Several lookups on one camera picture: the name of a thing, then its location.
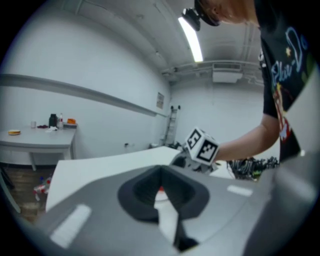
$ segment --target white cube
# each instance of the white cube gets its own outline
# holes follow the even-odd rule
[[[219,143],[205,131],[194,128],[185,140],[191,159],[210,166],[219,150]]]

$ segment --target ceiling light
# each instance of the ceiling light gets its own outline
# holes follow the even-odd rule
[[[194,61],[203,62],[204,59],[202,57],[199,40],[195,30],[185,21],[184,18],[180,17],[178,20],[189,42]]]

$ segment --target wooden floor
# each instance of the wooden floor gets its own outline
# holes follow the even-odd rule
[[[15,188],[10,190],[15,202],[21,208],[21,216],[34,223],[45,212],[47,195],[40,194],[40,201],[33,194],[34,187],[41,184],[41,177],[47,179],[52,176],[54,169],[17,169],[4,168]]]

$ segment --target white table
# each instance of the white table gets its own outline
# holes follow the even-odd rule
[[[48,129],[24,127],[19,135],[0,132],[0,150],[29,153],[32,169],[36,170],[33,153],[62,153],[64,159],[74,159],[73,140],[76,129],[46,132]]]
[[[138,168],[169,165],[180,153],[166,146],[115,156],[59,161],[50,184],[45,210],[48,211],[85,185]],[[232,179],[226,169],[211,176]]]

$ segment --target white wall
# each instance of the white wall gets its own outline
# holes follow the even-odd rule
[[[239,138],[260,122],[263,88],[256,85],[213,84],[199,79],[174,85],[171,105],[181,105],[176,140],[184,142],[191,130],[199,128],[223,143]],[[257,155],[279,158],[280,144]]]
[[[162,115],[170,87],[127,42],[107,28],[58,9],[43,11],[20,32],[1,72],[51,79],[103,92]],[[164,109],[156,107],[158,92]],[[51,113],[75,118],[78,158],[123,154],[157,143],[166,119],[53,92],[0,87],[0,130],[47,124]],[[131,146],[124,148],[125,143]],[[36,155],[36,164],[58,156]],[[1,152],[0,162],[30,164],[27,154]]]

